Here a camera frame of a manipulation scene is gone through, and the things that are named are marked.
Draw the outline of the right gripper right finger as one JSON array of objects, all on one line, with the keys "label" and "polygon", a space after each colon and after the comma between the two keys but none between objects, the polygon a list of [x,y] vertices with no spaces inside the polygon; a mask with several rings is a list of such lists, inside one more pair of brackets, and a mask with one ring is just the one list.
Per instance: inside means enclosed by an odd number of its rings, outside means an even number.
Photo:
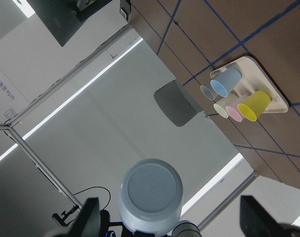
[{"label": "right gripper right finger", "polygon": [[240,197],[239,225],[246,237],[284,237],[281,226],[253,196]]}]

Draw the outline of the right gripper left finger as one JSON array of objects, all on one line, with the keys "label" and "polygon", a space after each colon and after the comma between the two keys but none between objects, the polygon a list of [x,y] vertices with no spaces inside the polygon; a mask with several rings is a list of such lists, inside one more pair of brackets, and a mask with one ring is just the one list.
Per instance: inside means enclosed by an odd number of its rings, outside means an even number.
[{"label": "right gripper left finger", "polygon": [[101,230],[99,199],[88,198],[74,224],[66,234],[67,237],[98,237]]}]

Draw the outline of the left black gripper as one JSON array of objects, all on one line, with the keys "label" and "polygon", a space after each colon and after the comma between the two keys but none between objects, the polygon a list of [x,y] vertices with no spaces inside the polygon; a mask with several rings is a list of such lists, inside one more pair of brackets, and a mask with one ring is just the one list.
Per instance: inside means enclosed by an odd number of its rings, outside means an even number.
[{"label": "left black gripper", "polygon": [[179,221],[171,234],[172,237],[202,237],[199,228],[191,221]]}]

